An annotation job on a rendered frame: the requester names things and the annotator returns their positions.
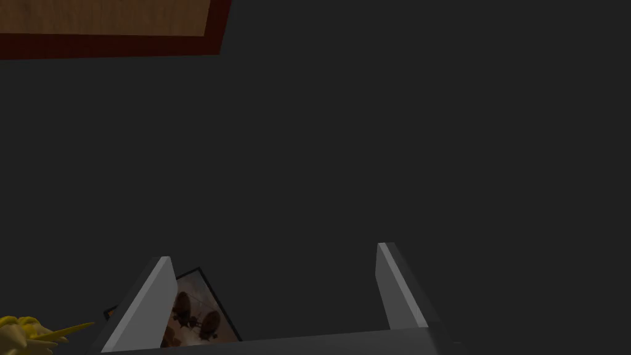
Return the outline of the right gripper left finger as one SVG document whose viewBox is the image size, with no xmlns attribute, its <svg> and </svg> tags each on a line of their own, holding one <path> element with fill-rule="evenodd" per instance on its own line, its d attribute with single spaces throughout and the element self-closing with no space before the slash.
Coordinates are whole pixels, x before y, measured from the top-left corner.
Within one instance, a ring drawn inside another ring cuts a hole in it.
<svg viewBox="0 0 631 355">
<path fill-rule="evenodd" d="M 169 256 L 152 258 L 91 346 L 92 353 L 158 348 L 177 295 Z"/>
</svg>

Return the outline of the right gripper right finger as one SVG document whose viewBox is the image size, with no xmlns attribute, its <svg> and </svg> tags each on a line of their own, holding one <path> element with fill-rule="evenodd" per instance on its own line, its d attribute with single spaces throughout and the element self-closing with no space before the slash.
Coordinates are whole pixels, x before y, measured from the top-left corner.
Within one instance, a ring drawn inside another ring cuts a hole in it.
<svg viewBox="0 0 631 355">
<path fill-rule="evenodd" d="M 442 329 L 437 311 L 394 242 L 377 244 L 375 279 L 391 330 Z"/>
</svg>

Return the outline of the yellow spiky object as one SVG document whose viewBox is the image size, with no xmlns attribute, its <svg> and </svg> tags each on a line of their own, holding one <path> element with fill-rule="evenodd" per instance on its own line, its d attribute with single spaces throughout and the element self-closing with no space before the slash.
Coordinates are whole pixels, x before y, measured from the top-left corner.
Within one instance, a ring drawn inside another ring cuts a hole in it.
<svg viewBox="0 0 631 355">
<path fill-rule="evenodd" d="M 54 355 L 52 349 L 68 343 L 68 335 L 93 325 L 88 322 L 52 331 L 34 317 L 0 317 L 0 355 Z"/>
</svg>

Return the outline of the dark red table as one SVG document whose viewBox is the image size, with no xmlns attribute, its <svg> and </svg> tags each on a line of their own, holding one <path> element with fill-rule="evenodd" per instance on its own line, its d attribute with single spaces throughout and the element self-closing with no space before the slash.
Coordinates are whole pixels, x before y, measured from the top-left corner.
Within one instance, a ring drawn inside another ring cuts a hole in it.
<svg viewBox="0 0 631 355">
<path fill-rule="evenodd" d="M 0 60 L 218 55 L 232 0 L 0 0 Z"/>
</svg>

